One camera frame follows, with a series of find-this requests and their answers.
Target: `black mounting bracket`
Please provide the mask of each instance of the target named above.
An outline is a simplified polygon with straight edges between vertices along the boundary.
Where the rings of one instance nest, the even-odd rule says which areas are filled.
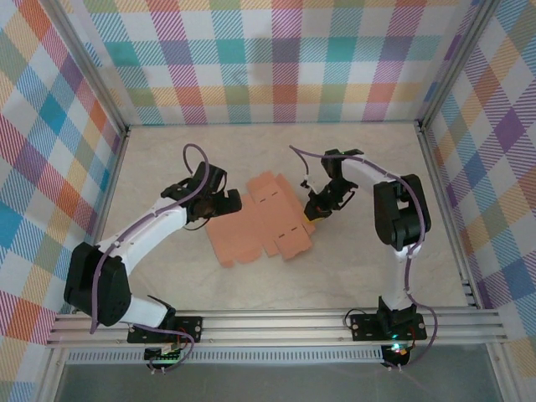
[[[167,329],[171,331],[185,332],[190,335],[197,343],[201,340],[201,333],[203,332],[203,318],[202,317],[170,317],[165,321],[165,327],[161,329]],[[128,343],[185,343],[188,341],[186,337],[179,337],[178,335],[146,331],[136,324],[129,330],[126,341]]]
[[[416,313],[414,320],[385,333],[377,314],[353,314],[350,316],[352,340],[362,341],[422,341],[427,338],[425,322],[421,314]]]

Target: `plaid wall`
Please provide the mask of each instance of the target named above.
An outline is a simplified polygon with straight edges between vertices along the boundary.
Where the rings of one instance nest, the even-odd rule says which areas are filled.
[[[37,0],[0,0],[0,401],[28,400],[119,143]]]
[[[470,1],[63,4],[127,120],[162,125],[413,120]]]
[[[434,94],[436,93],[437,86],[443,81],[447,71],[451,67],[453,58],[457,50],[463,43],[467,31],[471,27],[473,19],[477,14],[478,7],[482,2],[483,0],[471,0],[471,5],[467,9],[466,15],[464,16],[463,21],[461,21],[461,24],[456,31],[456,35],[454,35],[454,39],[452,40],[449,49],[445,53],[445,57],[441,61],[440,68],[437,70],[435,78],[431,83],[430,87],[428,88],[428,91],[426,92],[425,100],[422,102],[422,105],[420,106],[419,112],[416,117],[417,120],[422,119],[423,115],[426,112],[426,109],[430,106],[430,102],[434,97]]]
[[[536,394],[536,2],[503,0],[430,140],[486,307]]]

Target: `beige floor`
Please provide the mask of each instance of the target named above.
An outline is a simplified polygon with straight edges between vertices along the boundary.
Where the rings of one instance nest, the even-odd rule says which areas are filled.
[[[463,306],[456,263],[451,253],[424,160],[411,124],[258,125],[140,127],[131,133],[105,236],[148,209],[160,192],[187,176],[182,148],[199,144],[212,164],[229,173],[228,188],[245,191],[246,181],[272,170],[298,186],[304,169],[289,144],[312,152],[360,148],[394,173],[420,176],[432,229],[415,260],[413,292],[432,306]],[[191,151],[191,164],[199,156]],[[327,176],[311,160],[312,177],[323,186]],[[375,307],[384,278],[384,245],[377,239],[373,200],[359,192],[345,210],[317,225],[310,251],[288,262],[280,256],[222,268],[204,230],[170,235],[131,275],[137,296],[151,294],[177,309]]]

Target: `purple cable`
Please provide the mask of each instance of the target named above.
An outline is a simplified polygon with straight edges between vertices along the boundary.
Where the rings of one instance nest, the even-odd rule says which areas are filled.
[[[104,262],[106,261],[106,258],[116,248],[116,243],[120,244],[123,241],[125,241],[125,239],[126,239],[126,237],[128,235],[130,235],[134,230],[139,228],[141,225],[145,224],[149,219],[156,218],[160,214],[163,214],[164,212],[166,212],[166,211],[168,211],[170,209],[173,209],[173,208],[179,206],[180,204],[185,203],[186,201],[189,201],[190,199],[192,199],[196,195],[198,195],[199,192],[201,191],[201,189],[207,183],[207,180],[209,180],[209,158],[207,157],[207,154],[203,151],[203,149],[201,149],[201,147],[196,145],[196,144],[189,143],[189,144],[186,144],[184,146],[184,148],[183,148],[183,156],[184,156],[184,161],[186,162],[186,165],[187,165],[187,169],[190,170],[190,168],[188,166],[188,163],[186,161],[186,150],[188,148],[190,148],[190,147],[193,147],[193,148],[195,148],[195,149],[197,149],[199,151],[199,153],[203,157],[205,167],[206,167],[206,169],[204,171],[204,175],[203,175],[203,180],[201,180],[201,183],[199,184],[199,186],[192,193],[190,193],[189,195],[187,195],[186,197],[184,197],[182,199],[179,199],[176,203],[170,204],[170,205],[168,205],[167,207],[164,207],[164,208],[160,208],[157,211],[155,211],[153,214],[147,214],[144,217],[140,218],[137,222],[132,224],[132,226],[127,228],[117,238],[117,240],[115,242],[113,242],[110,245],[110,247],[108,247],[108,249],[104,252],[102,257],[100,258],[99,263],[97,264],[97,267],[95,268],[95,274],[93,275],[93,283],[92,283],[92,287],[91,287],[91,328],[90,328],[90,333],[91,334],[93,334],[96,331],[97,326],[99,325],[99,323],[97,321],[97,309],[98,309],[98,306],[99,306],[98,299],[97,299],[97,297],[98,297],[97,293],[98,293],[98,288],[99,288],[99,279],[101,278],[100,273],[102,271],[102,266],[104,265]]]
[[[425,230],[426,230],[425,216],[422,213],[422,208],[421,208],[421,206],[419,204],[419,199],[417,198],[417,195],[415,194],[413,189],[410,187],[410,185],[404,179],[399,178],[398,176],[394,175],[393,173],[389,173],[388,171],[386,171],[382,167],[378,166],[376,163],[370,162],[367,159],[364,159],[362,157],[357,157],[357,156],[354,156],[354,155],[320,155],[320,154],[317,154],[317,153],[311,153],[311,152],[303,151],[303,150],[298,149],[298,148],[296,148],[296,147],[294,147],[292,145],[290,145],[289,148],[292,151],[294,151],[297,155],[301,156],[302,161],[304,161],[304,163],[306,165],[306,170],[307,171],[309,171],[309,166],[307,165],[307,162],[303,158],[303,155],[306,155],[308,157],[319,157],[321,159],[323,159],[323,158],[325,158],[325,159],[338,159],[338,158],[341,158],[341,157],[346,157],[348,159],[353,159],[354,161],[364,163],[365,165],[370,166],[372,169],[376,170],[377,172],[382,173],[387,178],[392,178],[393,180],[396,180],[397,182],[402,184],[402,186],[404,186],[405,190],[410,195],[410,197],[413,200],[413,202],[415,204],[415,207],[417,209],[417,215],[419,216],[420,233],[419,233],[419,240],[417,240],[417,243],[415,243],[415,245],[408,250],[408,259],[407,259],[407,261],[405,263],[405,273],[404,273],[405,293],[406,293],[406,295],[408,296],[408,298],[410,299],[410,301],[413,304],[415,304],[417,307],[421,307],[421,308],[424,308],[424,309],[428,310],[431,313],[431,315],[433,316],[433,318],[434,318],[434,332],[432,333],[430,341],[426,345],[426,348],[425,348],[424,352],[421,353],[419,356],[417,356],[417,358],[412,360],[411,363],[413,364],[413,363],[418,362],[419,360],[421,360],[423,358],[423,356],[430,350],[430,348],[434,344],[434,341],[436,340],[436,336],[437,336],[437,329],[438,329],[439,323],[437,321],[437,315],[436,315],[436,312],[434,311],[434,309],[432,307],[429,307],[429,306],[426,306],[424,304],[418,303],[413,298],[413,296],[411,296],[411,294],[409,293],[409,290],[410,290],[411,256],[412,256],[413,252],[417,249],[417,247],[422,245],[422,243],[425,241]]]
[[[176,362],[176,363],[172,364],[171,366],[165,368],[165,370],[162,371],[163,374],[165,374],[166,372],[169,372],[169,371],[172,371],[172,370],[176,369],[178,366],[180,366],[184,362],[184,360],[186,360],[190,356],[190,354],[192,354],[193,345],[195,345],[195,339],[193,339],[192,335],[190,335],[189,333],[185,333],[185,332],[182,332],[182,331],[173,331],[171,329],[152,328],[152,327],[148,327],[147,325],[141,325],[141,324],[134,324],[134,327],[144,329],[145,331],[153,331],[153,332],[159,332],[159,333],[170,333],[172,335],[178,335],[178,336],[181,336],[181,337],[185,337],[190,341],[190,349],[188,350],[188,352],[178,362]],[[152,361],[153,360],[154,360],[154,358],[151,358],[149,360],[149,368],[151,370],[155,370],[155,372],[156,372],[156,369],[152,366]]]

